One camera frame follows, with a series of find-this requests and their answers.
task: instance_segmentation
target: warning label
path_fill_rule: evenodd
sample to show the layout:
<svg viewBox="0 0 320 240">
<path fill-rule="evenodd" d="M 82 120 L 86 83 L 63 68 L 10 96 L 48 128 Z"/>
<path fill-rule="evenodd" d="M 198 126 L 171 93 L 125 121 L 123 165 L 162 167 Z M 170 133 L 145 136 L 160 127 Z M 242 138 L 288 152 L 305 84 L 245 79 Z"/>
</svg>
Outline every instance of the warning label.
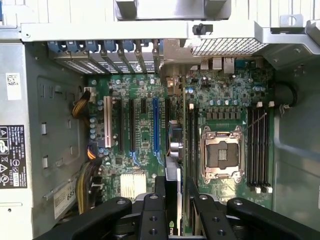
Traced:
<svg viewBox="0 0 320 240">
<path fill-rule="evenodd" d="M 0 189 L 27 188 L 25 127 L 0 125 Z"/>
</svg>

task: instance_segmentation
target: label sticker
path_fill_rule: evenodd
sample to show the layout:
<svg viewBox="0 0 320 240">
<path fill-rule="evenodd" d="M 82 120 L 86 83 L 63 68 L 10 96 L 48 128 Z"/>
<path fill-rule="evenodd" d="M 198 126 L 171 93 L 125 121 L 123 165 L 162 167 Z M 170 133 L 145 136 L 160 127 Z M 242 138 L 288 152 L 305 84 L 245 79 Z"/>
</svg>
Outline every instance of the label sticker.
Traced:
<svg viewBox="0 0 320 240">
<path fill-rule="evenodd" d="M 0 125 L 0 189 L 27 186 L 25 127 Z"/>
<path fill-rule="evenodd" d="M 20 100 L 22 98 L 20 74 L 6 73 L 5 76 L 8 100 Z"/>
<path fill-rule="evenodd" d="M 54 218 L 57 219 L 76 200 L 76 182 L 69 182 L 53 196 Z"/>
</svg>

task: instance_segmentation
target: black wire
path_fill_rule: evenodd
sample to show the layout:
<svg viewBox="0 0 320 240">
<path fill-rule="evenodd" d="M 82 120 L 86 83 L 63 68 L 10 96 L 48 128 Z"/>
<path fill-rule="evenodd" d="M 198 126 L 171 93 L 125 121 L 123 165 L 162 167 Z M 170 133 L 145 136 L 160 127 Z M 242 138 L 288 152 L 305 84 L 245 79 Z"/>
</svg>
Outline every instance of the black wire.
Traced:
<svg viewBox="0 0 320 240">
<path fill-rule="evenodd" d="M 275 84 L 282 85 L 282 86 L 285 86 L 288 89 L 290 89 L 292 96 L 293 96 L 293 99 L 292 99 L 292 102 L 288 105 L 290 108 L 294 107 L 298 102 L 298 93 L 297 93 L 296 89 L 294 88 L 294 86 L 286 81 L 276 81 Z"/>
</svg>

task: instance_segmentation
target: black dimm slot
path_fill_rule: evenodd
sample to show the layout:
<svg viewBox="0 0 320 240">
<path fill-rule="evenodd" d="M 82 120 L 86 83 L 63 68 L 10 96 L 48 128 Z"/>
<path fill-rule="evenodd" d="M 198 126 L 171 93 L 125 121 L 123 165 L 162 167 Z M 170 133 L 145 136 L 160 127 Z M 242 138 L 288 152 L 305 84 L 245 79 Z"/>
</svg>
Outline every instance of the black dimm slot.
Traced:
<svg viewBox="0 0 320 240">
<path fill-rule="evenodd" d="M 253 110 L 248 108 L 247 110 L 247 125 L 250 126 L 247 129 L 247 182 L 251 186 L 253 183 L 253 128 L 251 126 L 253 122 Z"/>
<path fill-rule="evenodd" d="M 123 152 L 125 150 L 125 119 L 124 119 L 124 107 L 122 100 L 118 100 L 118 118 L 119 118 L 119 151 Z"/>
<path fill-rule="evenodd" d="M 264 146 L 265 146 L 265 154 L 264 154 L 264 184 L 269 186 L 269 124 L 270 124 L 270 111 L 265 116 L 265 135 L 264 135 Z"/>
<path fill-rule="evenodd" d="M 253 121 L 256 121 L 259 118 L 259 111 L 253 111 Z M 253 186 L 257 186 L 258 175 L 259 175 L 259 121 L 253 125 Z"/>
<path fill-rule="evenodd" d="M 194 144 L 193 144 L 193 158 L 194 158 L 194 183 L 198 187 L 198 179 L 199 179 L 199 163 L 198 163 L 198 152 L 199 152 L 199 132 L 198 132 L 198 117 L 199 117 L 199 109 L 194 109 L 194 121 L 193 121 L 193 135 L 194 135 Z"/>
<path fill-rule="evenodd" d="M 265 113 L 264 109 L 259 109 L 259 118 Z M 258 184 L 263 185 L 265 168 L 265 117 L 259 120 L 259 152 L 258 152 Z"/>
<path fill-rule="evenodd" d="M 188 110 L 188 128 L 187 128 L 187 134 L 188 134 L 188 176 L 194 178 L 194 159 L 192 155 L 192 149 L 193 149 L 193 121 L 194 121 L 194 111 L 192 109 Z"/>
<path fill-rule="evenodd" d="M 166 98 L 164 100 L 164 114 L 165 114 L 165 149 L 168 152 L 169 151 L 169 121 L 170 121 L 170 107 L 171 107 L 171 101 L 170 98 Z"/>
<path fill-rule="evenodd" d="M 129 99 L 130 152 L 136 151 L 136 111 L 135 100 Z"/>
</svg>

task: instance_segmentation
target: heatsink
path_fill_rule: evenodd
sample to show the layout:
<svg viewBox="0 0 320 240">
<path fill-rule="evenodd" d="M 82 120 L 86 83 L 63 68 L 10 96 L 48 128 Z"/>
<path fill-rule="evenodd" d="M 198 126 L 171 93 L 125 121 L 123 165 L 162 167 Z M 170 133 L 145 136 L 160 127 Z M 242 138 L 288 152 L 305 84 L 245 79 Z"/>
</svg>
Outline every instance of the heatsink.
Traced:
<svg viewBox="0 0 320 240">
<path fill-rule="evenodd" d="M 133 200 L 139 194 L 147 192 L 147 178 L 145 173 L 125 173 L 120 176 L 121 196 Z"/>
</svg>

